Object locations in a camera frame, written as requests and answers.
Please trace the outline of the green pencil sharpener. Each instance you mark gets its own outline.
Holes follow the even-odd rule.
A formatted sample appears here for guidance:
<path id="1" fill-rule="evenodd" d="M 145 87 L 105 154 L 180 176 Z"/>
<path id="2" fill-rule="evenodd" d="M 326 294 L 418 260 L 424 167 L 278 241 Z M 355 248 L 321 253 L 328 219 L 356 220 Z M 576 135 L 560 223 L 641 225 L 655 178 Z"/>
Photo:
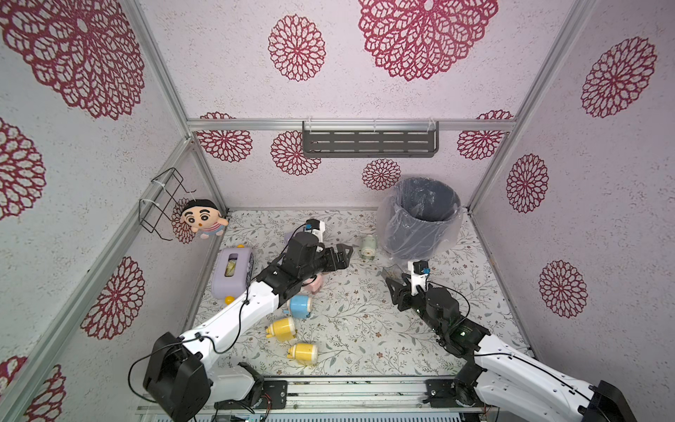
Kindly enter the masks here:
<path id="1" fill-rule="evenodd" d="M 360 241 L 360 258 L 374 260 L 377 253 L 377 239 L 372 234 L 367 234 Z"/>

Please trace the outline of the clear sharpener shavings tray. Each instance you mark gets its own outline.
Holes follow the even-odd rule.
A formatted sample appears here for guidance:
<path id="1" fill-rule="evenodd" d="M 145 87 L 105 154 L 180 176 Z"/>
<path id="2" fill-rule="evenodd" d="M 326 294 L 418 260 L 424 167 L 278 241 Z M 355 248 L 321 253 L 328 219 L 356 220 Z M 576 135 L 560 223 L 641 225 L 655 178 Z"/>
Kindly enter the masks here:
<path id="1" fill-rule="evenodd" d="M 381 277 L 386 280 L 392 280 L 395 281 L 399 284 L 404 284 L 404 277 L 403 277 L 404 270 L 401 269 L 397 265 L 393 265 L 390 267 L 383 267 L 381 270 Z"/>

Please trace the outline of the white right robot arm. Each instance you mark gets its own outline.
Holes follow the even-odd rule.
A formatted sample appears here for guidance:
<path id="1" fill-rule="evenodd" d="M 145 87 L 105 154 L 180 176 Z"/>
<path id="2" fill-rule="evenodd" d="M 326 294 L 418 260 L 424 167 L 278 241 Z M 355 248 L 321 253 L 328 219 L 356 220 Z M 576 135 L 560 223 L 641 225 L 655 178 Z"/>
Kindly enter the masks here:
<path id="1" fill-rule="evenodd" d="M 385 282 L 399 311 L 413 311 L 446 352 L 465 361 L 449 387 L 429 390 L 432 404 L 485 404 L 525 421 L 636 420 L 617 387 L 567 376 L 516 350 L 462 313 L 451 288 L 415 286 L 409 275 Z"/>

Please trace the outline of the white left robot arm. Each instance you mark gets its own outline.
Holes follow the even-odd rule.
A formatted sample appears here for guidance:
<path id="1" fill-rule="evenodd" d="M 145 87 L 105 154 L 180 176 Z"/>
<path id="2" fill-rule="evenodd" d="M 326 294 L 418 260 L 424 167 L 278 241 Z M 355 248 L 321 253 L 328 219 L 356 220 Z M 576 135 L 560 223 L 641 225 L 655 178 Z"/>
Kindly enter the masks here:
<path id="1" fill-rule="evenodd" d="M 144 358 L 140 399 L 160 406 L 174 421 L 192 421 L 206 405 L 219 402 L 253 408 L 263 397 L 263 376 L 245 363 L 217 375 L 216 362 L 319 274 L 347 269 L 352 255 L 353 246 L 327 247 L 310 232 L 295 234 L 232 304 L 192 330 L 179 336 L 167 332 L 155 341 Z"/>

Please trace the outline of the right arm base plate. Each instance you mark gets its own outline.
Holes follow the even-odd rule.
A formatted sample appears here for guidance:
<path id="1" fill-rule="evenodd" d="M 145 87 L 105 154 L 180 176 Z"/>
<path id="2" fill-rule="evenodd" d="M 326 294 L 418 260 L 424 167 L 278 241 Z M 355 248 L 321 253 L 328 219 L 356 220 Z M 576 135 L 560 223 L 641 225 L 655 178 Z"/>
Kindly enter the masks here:
<path id="1" fill-rule="evenodd" d="M 422 403 L 432 408 L 483 406 L 475 389 L 456 378 L 427 379 L 425 388 Z"/>

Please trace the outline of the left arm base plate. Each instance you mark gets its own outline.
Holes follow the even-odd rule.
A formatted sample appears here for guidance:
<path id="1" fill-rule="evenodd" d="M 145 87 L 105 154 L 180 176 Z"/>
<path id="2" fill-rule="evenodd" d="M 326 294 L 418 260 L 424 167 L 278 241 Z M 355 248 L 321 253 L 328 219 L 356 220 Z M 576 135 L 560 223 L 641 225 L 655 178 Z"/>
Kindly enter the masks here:
<path id="1" fill-rule="evenodd" d="M 241 400 L 222 400 L 214 404 L 214 409 L 225 410 L 282 410 L 286 408 L 288 399 L 288 382 L 283 380 L 266 380 L 256 383 L 251 392 Z"/>

